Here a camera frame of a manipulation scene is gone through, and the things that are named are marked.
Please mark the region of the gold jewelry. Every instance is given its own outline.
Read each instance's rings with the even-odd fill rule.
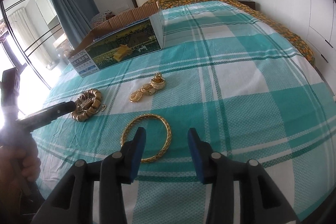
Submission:
[[[162,149],[153,157],[150,158],[146,158],[146,159],[142,159],[141,162],[153,162],[159,158],[161,158],[164,153],[166,153],[170,143],[171,143],[171,129],[170,126],[168,124],[168,122],[161,116],[156,115],[156,114],[143,114],[140,116],[135,117],[133,120],[131,120],[129,122],[129,124],[125,127],[124,132],[121,135],[121,147],[123,147],[124,143],[126,142],[127,139],[127,135],[129,134],[129,131],[131,130],[131,128],[134,126],[135,123],[141,121],[141,120],[145,120],[145,119],[156,119],[156,120],[160,120],[161,122],[163,122],[163,124],[166,127],[167,130],[167,139],[165,144],[163,145]]]
[[[77,122],[83,122],[93,114],[104,111],[106,105],[100,107],[101,101],[101,92],[97,89],[90,89],[82,93],[75,101],[76,110],[71,113],[71,117]]]
[[[129,100],[134,103],[141,99],[143,95],[153,95],[158,90],[166,86],[166,81],[160,72],[156,73],[149,84],[144,84],[140,89],[131,93]]]

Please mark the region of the cardboard box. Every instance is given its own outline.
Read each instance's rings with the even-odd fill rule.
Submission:
[[[81,77],[163,48],[164,18],[158,3],[128,10],[92,29],[70,53]]]

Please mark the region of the box flap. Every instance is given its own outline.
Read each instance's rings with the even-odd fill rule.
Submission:
[[[95,28],[93,28],[87,36],[83,39],[83,41],[79,44],[77,48],[75,48],[72,52],[70,52],[69,57],[73,57],[75,54],[84,50],[90,44],[93,43],[95,38],[102,37],[104,35],[109,34],[110,32],[117,31],[126,27],[127,25],[145,19],[159,11],[159,3],[153,2],[148,5],[143,5],[138,8],[134,8],[128,11],[121,13],[115,17],[110,18],[109,20],[104,21],[99,24]]]

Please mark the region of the orange floral fabric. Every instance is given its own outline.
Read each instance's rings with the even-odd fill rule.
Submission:
[[[174,8],[174,7],[178,7],[182,5],[194,4],[194,3],[205,2],[205,1],[212,1],[212,0],[149,0],[145,2],[145,4],[149,4],[155,1],[158,1],[160,4],[160,7],[163,10],[165,10],[165,9]],[[244,12],[247,12],[251,16],[259,19],[260,21],[272,27],[276,32],[278,32],[280,35],[286,38],[308,60],[308,62],[313,67],[315,67],[315,56],[312,50],[307,45],[307,43],[303,41],[301,37],[299,37],[297,34],[294,34],[282,24],[275,22],[269,17],[263,15],[261,12],[251,9],[250,7],[240,3],[237,0],[219,0],[219,1],[225,2],[234,7],[237,7],[238,9],[243,10]]]

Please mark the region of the nightstand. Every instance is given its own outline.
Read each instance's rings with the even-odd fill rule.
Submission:
[[[251,9],[255,10],[255,1],[252,0],[238,0],[240,3],[247,5]]]

